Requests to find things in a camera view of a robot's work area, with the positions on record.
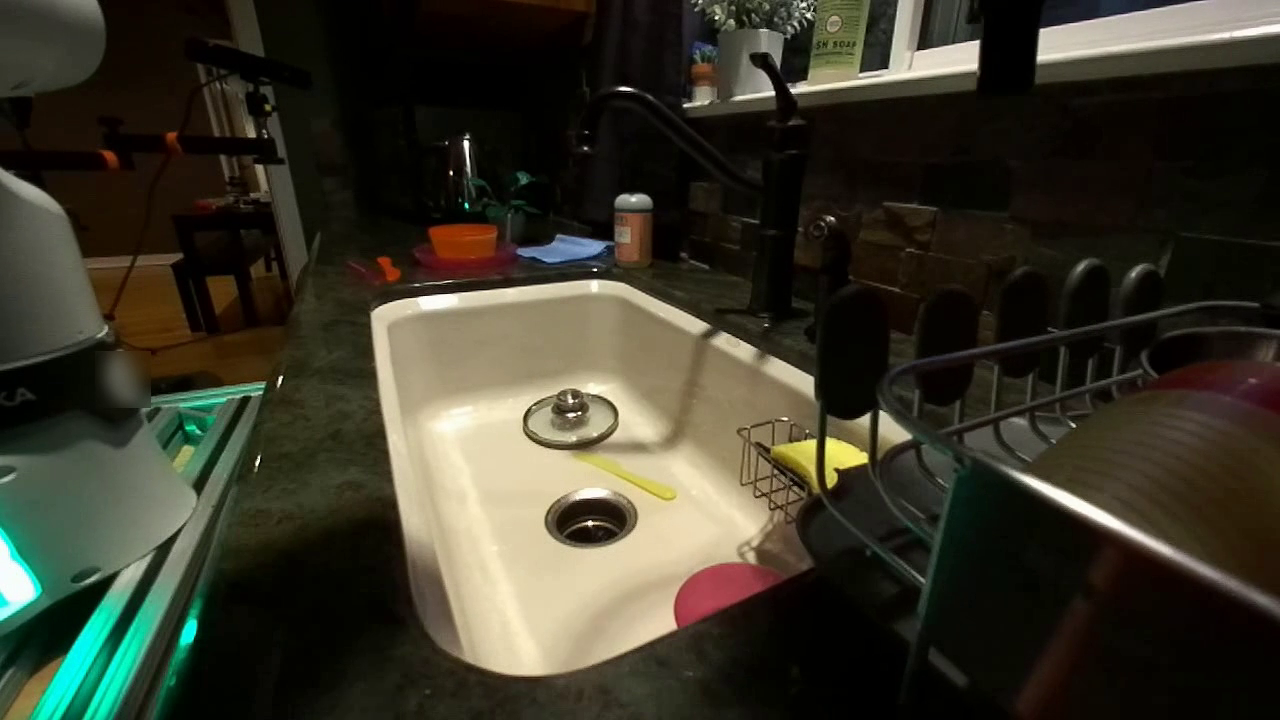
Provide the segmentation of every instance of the dish soap bottle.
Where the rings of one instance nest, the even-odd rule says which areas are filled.
[[[653,259],[653,195],[620,192],[613,199],[613,259],[644,269]]]

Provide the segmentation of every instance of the drain strainer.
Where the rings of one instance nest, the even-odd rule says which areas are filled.
[[[613,486],[574,486],[548,508],[548,531],[572,549],[616,545],[634,527],[634,504]]]
[[[548,448],[588,448],[616,430],[616,402],[596,391],[565,389],[523,412],[523,435]]]

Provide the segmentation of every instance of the sink drain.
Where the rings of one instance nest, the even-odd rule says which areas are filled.
[[[634,527],[634,504],[613,486],[579,486],[548,508],[548,531],[572,549],[616,545]]]

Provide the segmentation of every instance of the sink basin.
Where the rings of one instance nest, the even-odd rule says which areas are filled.
[[[679,585],[769,522],[739,486],[734,429],[814,412],[810,376],[620,281],[393,298],[371,347],[414,613],[445,652],[500,677],[676,633]],[[604,464],[527,440],[523,412],[561,389],[616,402],[616,430],[588,448]],[[557,531],[574,501],[616,508],[583,513],[583,545]]]

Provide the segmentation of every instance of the wooden floor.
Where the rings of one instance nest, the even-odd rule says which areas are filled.
[[[124,269],[89,269],[99,307],[109,312]],[[166,262],[140,262],[117,307],[117,338],[128,347],[135,376],[146,391],[185,391],[217,382],[266,381],[282,344],[282,286],[275,274],[254,272],[254,302],[265,319],[244,327],[235,285],[207,281],[221,330],[189,327]]]

